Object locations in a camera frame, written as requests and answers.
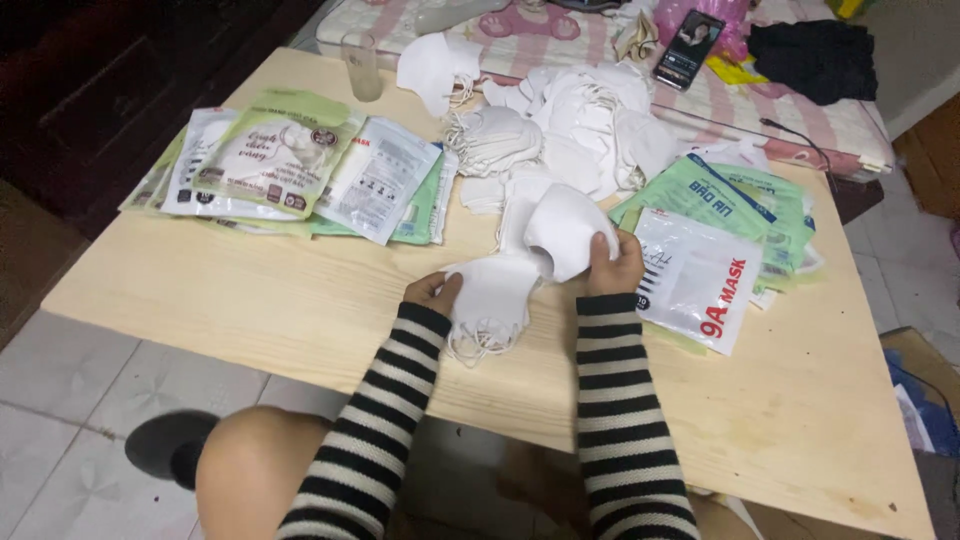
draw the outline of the pink plastic bag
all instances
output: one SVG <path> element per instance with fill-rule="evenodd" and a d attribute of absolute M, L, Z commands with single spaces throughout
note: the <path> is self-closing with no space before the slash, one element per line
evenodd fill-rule
<path fill-rule="evenodd" d="M 710 50 L 711 54 L 726 53 L 733 61 L 747 58 L 747 42 L 743 31 L 750 0 L 660 0 L 654 10 L 654 23 L 660 29 L 660 43 L 668 46 L 690 10 L 712 15 L 727 23 Z"/>

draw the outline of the black slipper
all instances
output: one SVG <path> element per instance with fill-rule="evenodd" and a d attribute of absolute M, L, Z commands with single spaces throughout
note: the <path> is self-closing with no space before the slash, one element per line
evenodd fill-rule
<path fill-rule="evenodd" d="M 214 414 L 191 409 L 152 418 L 127 437 L 127 459 L 152 477 L 193 491 L 204 442 L 219 421 Z"/>

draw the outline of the black cable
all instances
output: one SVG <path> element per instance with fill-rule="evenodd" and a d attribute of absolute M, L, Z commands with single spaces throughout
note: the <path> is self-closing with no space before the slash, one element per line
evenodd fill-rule
<path fill-rule="evenodd" d="M 957 503 L 957 485 L 960 484 L 960 428 L 957 427 L 957 422 L 953 418 L 953 407 L 950 406 L 950 401 L 947 399 L 947 396 L 945 396 L 944 393 L 940 391 L 940 388 L 937 388 L 936 386 L 934 386 L 933 384 L 930 384 L 923 378 L 918 377 L 910 373 L 909 371 L 901 368 L 900 366 L 898 366 L 894 362 L 891 362 L 890 360 L 887 360 L 887 365 L 893 366 L 897 368 L 897 370 L 900 371 L 901 373 L 922 382 L 923 384 L 929 386 L 930 388 L 933 388 L 933 391 L 940 396 L 940 399 L 944 400 L 944 406 L 947 408 L 947 415 L 950 418 L 950 425 L 953 426 L 953 437 L 954 437 L 954 440 L 957 442 L 957 449 L 952 456 L 953 486 L 952 486 L 952 493 L 950 493 L 950 498 L 953 500 L 953 517 L 957 524 L 957 530 L 955 531 L 956 534 L 954 535 L 954 538 L 960 538 L 960 504 Z"/>
<path fill-rule="evenodd" d="M 816 150 L 816 151 L 817 151 L 817 154 L 820 154 L 820 157 L 823 158 L 823 159 L 824 159 L 824 162 L 827 164 L 827 179 L 830 181 L 830 189 L 833 191 L 833 194 L 836 194 L 836 192 L 837 192 L 837 181 L 836 181 L 835 178 L 833 178 L 833 167 L 830 165 L 830 158 L 829 158 L 829 156 L 827 156 L 827 153 L 826 153 L 826 152 L 824 152 L 823 150 L 821 150 L 819 146 L 817 146 L 812 140 L 810 140 L 810 137 L 808 137 L 808 136 L 806 136 L 806 135 L 804 135 L 804 134 L 802 134 L 802 133 L 800 133 L 800 132 L 795 132 L 795 131 L 791 130 L 790 128 L 784 126 L 783 124 L 779 124 L 779 123 L 777 123 L 777 122 L 774 122 L 774 121 L 771 120 L 770 118 L 760 118 L 760 123 L 763 124 L 764 126 L 770 126 L 771 128 L 777 128 L 778 130 L 782 130 L 782 131 L 785 131 L 785 132 L 787 132 L 787 133 L 789 133 L 789 134 L 793 134 L 793 135 L 796 135 L 796 136 L 798 136 L 798 137 L 801 137 L 803 140 L 806 141 L 806 143 L 809 145 L 810 148 Z"/>

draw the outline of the leg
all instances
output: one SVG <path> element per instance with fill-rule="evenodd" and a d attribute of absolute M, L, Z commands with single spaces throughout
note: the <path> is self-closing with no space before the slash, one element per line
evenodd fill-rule
<path fill-rule="evenodd" d="M 270 540 L 330 424 L 253 406 L 222 420 L 197 466 L 197 511 L 207 540 Z"/>

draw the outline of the dark wooden furniture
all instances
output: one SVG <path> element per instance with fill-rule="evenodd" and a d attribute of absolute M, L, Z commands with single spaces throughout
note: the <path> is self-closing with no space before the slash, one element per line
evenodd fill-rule
<path fill-rule="evenodd" d="M 0 2 L 0 175 L 95 238 L 196 107 L 323 0 Z"/>

